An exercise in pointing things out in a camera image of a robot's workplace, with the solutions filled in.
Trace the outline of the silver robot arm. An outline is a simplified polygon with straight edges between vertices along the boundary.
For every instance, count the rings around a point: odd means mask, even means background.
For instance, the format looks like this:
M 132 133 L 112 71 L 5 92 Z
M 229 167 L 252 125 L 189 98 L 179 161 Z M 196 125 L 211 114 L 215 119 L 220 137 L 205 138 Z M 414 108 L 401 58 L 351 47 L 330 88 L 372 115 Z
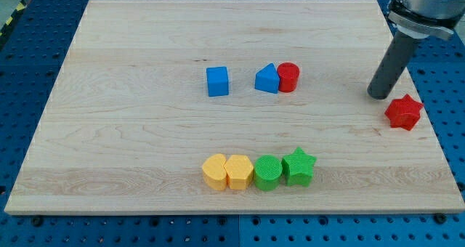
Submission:
M 464 0 L 390 0 L 388 19 L 413 39 L 449 40 L 464 15 Z

